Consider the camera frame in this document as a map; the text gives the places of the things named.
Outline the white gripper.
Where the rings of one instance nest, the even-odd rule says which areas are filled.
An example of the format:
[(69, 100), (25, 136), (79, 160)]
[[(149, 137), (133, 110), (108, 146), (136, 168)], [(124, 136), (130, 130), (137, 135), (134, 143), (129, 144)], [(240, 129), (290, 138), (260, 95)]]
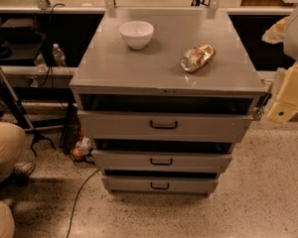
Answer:
[(285, 123), (298, 112), (298, 61), (288, 69), (279, 68), (272, 85), (272, 97), (266, 108), (266, 118)]

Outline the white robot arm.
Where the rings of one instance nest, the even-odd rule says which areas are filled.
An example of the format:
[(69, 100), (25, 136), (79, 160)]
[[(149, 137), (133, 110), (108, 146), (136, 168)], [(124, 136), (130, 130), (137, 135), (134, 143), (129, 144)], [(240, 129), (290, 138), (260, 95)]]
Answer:
[(287, 69), (277, 69), (273, 96), (266, 110), (266, 118), (285, 123), (298, 112), (298, 5), (292, 13), (277, 21), (262, 36), (269, 44), (283, 44), (283, 52), (295, 62)]

